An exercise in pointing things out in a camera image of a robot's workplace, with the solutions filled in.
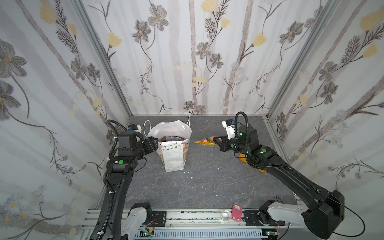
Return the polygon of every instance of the gift bag with bunting print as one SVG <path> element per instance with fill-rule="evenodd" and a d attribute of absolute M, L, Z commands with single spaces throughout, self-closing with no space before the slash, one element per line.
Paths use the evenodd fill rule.
<path fill-rule="evenodd" d="M 157 154 L 160 156 L 166 172 L 183 170 L 185 161 L 187 160 L 187 151 L 192 129 L 190 121 L 188 122 L 177 120 L 174 122 L 161 122 L 151 128 L 151 121 L 145 121 L 143 130 L 145 134 L 145 124 L 149 122 L 148 137 L 159 139 L 159 148 Z M 164 137 L 177 136 L 182 138 L 182 141 L 165 141 Z"/>

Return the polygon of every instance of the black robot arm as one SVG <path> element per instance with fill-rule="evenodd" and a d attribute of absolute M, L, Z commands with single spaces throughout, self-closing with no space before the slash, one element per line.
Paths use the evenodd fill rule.
<path fill-rule="evenodd" d="M 240 114 L 244 115 L 246 124 L 237 129 L 237 117 Z M 328 239 L 344 219 L 344 196 L 336 190 L 331 193 L 315 184 L 288 165 L 273 149 L 260 145 L 257 130 L 248 124 L 248 118 L 243 112 L 239 112 L 235 120 L 223 121 L 223 126 L 227 129 L 227 136 L 214 138 L 220 151 L 233 150 L 235 153 L 242 153 L 249 165 L 263 169 L 279 179 L 296 193 L 308 207 L 298 216 L 302 218 L 302 223 L 316 236 Z M 274 200 L 267 201 L 260 210 L 265 210 L 270 215 L 273 212 L 271 217 L 278 217 L 278 212 L 272 211 L 272 206 L 276 205 L 274 202 Z"/>
<path fill-rule="evenodd" d="M 158 139 L 149 137 L 143 140 L 142 134 L 135 131 L 137 130 L 136 125 L 132 124 L 128 129 L 125 127 L 123 129 L 126 131 L 118 134 L 118 156 L 111 156 L 114 151 L 114 149 L 111 149 L 107 162 L 107 170 L 103 176 L 103 182 L 106 186 L 104 201 L 98 222 L 89 240 L 127 239 L 127 235 L 121 236 L 121 217 L 128 187 L 137 167 L 137 161 L 157 149 Z M 140 207 L 147 210 L 147 215 L 151 215 L 151 206 L 149 204 Z M 146 220 L 140 224 L 148 225 L 151 219 L 151 216 L 147 216 Z"/>

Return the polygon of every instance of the floral wallpaper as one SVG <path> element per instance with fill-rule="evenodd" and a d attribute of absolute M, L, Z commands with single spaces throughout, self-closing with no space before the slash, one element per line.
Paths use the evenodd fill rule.
<path fill-rule="evenodd" d="M 266 114 L 326 1 L 82 0 L 133 114 Z"/>
<path fill-rule="evenodd" d="M 383 234 L 383 7 L 377 1 L 341 1 L 269 116 L 293 166 L 339 190 L 346 206 L 363 218 L 367 229 L 360 239 Z M 361 230 L 359 219 L 346 211 L 336 232 Z"/>
<path fill-rule="evenodd" d="M 128 119 L 70 2 L 2 1 L 0 21 L 1 236 L 73 239 L 103 188 L 106 119 Z"/>

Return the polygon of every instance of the pink card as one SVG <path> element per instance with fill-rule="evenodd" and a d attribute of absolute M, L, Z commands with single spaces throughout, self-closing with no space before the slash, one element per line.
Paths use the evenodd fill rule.
<path fill-rule="evenodd" d="M 232 219 L 236 222 L 241 221 L 241 215 L 243 213 L 243 208 L 239 205 L 234 204 L 232 208 Z"/>

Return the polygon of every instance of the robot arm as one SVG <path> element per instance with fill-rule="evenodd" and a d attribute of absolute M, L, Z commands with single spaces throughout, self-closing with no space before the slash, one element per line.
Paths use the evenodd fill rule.
<path fill-rule="evenodd" d="M 103 177 L 107 189 L 98 222 L 90 240 L 131 240 L 141 225 L 147 226 L 153 220 L 150 204 L 141 203 L 135 204 L 128 218 L 121 223 L 125 198 L 137 161 L 144 155 L 154 152 L 158 144 L 158 139 L 154 137 L 143 140 L 139 132 L 141 128 L 138 125 L 132 124 L 128 129 L 124 129 L 126 131 L 118 134 L 118 156 L 110 157 L 107 162 L 107 170 Z"/>
<path fill-rule="evenodd" d="M 237 116 L 244 115 L 246 124 L 237 129 Z M 305 225 L 316 236 L 328 239 L 344 219 L 344 196 L 332 193 L 317 185 L 289 166 L 274 150 L 259 144 L 257 131 L 248 124 L 243 112 L 235 120 L 223 121 L 228 136 L 215 137 L 220 151 L 233 150 L 246 156 L 247 163 L 254 168 L 264 169 L 296 193 L 306 206 L 280 204 L 269 200 L 260 207 L 273 220 L 283 220 Z"/>

